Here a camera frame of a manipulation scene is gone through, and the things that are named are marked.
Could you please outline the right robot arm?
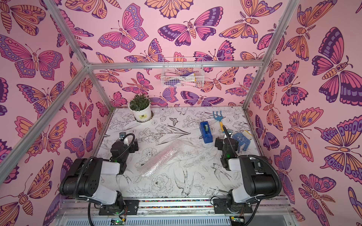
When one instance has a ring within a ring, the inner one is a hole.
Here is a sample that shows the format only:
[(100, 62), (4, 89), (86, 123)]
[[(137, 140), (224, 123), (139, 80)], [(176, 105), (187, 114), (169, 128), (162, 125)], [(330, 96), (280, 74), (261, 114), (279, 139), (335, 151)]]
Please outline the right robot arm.
[(222, 152), (221, 165), (227, 171), (241, 174), (242, 185), (228, 192), (228, 204), (252, 204), (278, 196), (282, 189), (276, 169), (265, 157), (237, 155), (237, 140), (216, 138), (215, 147)]

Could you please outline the blue tape dispenser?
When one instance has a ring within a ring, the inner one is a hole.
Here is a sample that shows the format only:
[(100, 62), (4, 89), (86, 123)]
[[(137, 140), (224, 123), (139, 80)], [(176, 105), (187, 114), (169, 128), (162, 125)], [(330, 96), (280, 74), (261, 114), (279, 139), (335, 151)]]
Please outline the blue tape dispenser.
[(207, 121), (203, 121), (200, 123), (200, 132), (205, 144), (213, 142), (213, 136), (211, 133), (209, 123)]

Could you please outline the clear bubble wrap sheet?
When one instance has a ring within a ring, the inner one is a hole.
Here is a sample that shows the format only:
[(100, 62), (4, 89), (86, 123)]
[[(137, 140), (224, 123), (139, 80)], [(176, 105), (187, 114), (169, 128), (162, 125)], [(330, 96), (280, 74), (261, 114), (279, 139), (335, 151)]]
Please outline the clear bubble wrap sheet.
[(182, 151), (185, 151), (188, 146), (185, 140), (176, 140), (170, 143), (144, 164), (140, 171), (140, 177), (152, 177), (160, 171), (167, 162), (178, 156)]

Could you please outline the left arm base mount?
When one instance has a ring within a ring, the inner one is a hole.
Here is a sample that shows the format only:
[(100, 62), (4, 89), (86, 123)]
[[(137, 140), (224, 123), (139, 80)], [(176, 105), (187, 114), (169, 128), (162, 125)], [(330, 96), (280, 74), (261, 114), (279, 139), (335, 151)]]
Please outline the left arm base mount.
[(139, 200), (124, 200), (120, 204), (103, 205), (99, 210), (100, 216), (136, 215), (139, 209)]

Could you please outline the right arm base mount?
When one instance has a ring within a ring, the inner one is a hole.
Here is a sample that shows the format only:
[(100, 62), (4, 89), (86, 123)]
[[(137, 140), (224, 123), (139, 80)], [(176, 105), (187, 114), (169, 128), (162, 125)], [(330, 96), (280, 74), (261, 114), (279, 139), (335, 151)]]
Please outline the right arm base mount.
[(214, 207), (215, 214), (241, 214), (252, 213), (251, 205), (246, 203), (232, 203), (226, 198), (212, 198), (210, 199), (211, 205)]

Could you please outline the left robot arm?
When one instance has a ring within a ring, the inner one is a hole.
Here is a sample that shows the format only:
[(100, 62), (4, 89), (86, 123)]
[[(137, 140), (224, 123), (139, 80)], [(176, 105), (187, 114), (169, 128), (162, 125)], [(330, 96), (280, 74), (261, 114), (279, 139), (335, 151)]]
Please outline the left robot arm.
[(117, 140), (111, 147), (109, 160), (91, 157), (77, 159), (60, 183), (60, 194), (80, 201), (92, 202), (109, 208), (123, 210), (125, 203), (121, 192), (101, 184), (101, 176), (123, 175), (130, 153), (138, 151), (138, 141), (127, 137)]

